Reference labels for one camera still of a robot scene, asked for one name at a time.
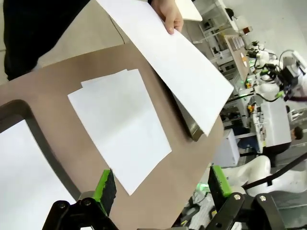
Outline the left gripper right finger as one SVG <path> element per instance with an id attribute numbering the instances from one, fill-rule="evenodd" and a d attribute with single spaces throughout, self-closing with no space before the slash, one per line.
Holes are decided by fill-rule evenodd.
<path id="1" fill-rule="evenodd" d="M 284 230 L 285 225 L 269 194 L 251 197 L 233 192 L 221 167 L 210 167 L 208 185 L 217 214 L 208 230 L 230 230 L 236 222 L 245 223 L 249 230 Z"/>

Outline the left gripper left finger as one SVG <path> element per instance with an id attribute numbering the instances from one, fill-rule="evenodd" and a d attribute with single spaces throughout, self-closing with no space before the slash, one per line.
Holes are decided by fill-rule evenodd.
<path id="1" fill-rule="evenodd" d="M 113 171 L 104 170 L 92 196 L 79 199 L 72 205 L 64 200 L 56 201 L 50 209 L 43 229 L 116 230 L 117 226 L 109 217 L 116 193 Z"/>

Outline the person's left hand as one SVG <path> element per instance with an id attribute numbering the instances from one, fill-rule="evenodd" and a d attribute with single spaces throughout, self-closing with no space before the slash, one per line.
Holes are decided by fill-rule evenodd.
<path id="1" fill-rule="evenodd" d="M 164 21 L 169 34 L 172 35 L 175 30 L 182 31 L 184 20 L 174 0 L 153 0 L 151 6 Z"/>

